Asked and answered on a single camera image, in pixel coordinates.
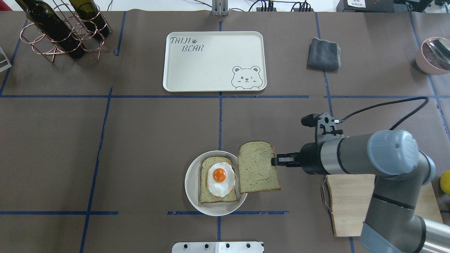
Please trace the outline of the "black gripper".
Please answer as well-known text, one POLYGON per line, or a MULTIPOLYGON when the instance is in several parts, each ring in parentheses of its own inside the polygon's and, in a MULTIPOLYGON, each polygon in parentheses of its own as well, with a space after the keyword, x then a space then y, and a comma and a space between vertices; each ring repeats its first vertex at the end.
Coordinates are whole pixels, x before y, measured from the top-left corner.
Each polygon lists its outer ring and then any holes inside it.
POLYGON ((309 175, 324 175, 324 168, 320 160, 320 150, 315 142, 305 144, 300 152, 276 154, 271 160, 271 165, 288 168, 301 167, 309 175))

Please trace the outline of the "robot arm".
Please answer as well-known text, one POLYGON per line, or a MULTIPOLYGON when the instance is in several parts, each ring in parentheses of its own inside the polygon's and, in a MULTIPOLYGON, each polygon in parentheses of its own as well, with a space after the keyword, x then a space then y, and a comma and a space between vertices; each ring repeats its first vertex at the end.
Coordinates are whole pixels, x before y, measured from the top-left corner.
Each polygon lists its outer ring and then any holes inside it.
POLYGON ((449 226, 415 215, 422 186, 436 174, 432 159, 404 130, 345 137, 317 134, 297 153, 277 154, 274 166, 310 175, 375 175, 360 243, 372 253, 448 253, 449 226))

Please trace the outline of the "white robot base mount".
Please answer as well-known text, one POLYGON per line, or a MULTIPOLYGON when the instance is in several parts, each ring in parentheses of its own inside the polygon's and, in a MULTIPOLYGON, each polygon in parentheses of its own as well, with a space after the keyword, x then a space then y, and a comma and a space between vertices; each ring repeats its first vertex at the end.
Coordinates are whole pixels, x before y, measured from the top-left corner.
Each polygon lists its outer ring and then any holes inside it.
POLYGON ((178 242, 172 253, 264 253, 263 242, 257 241, 217 241, 217 242, 178 242))

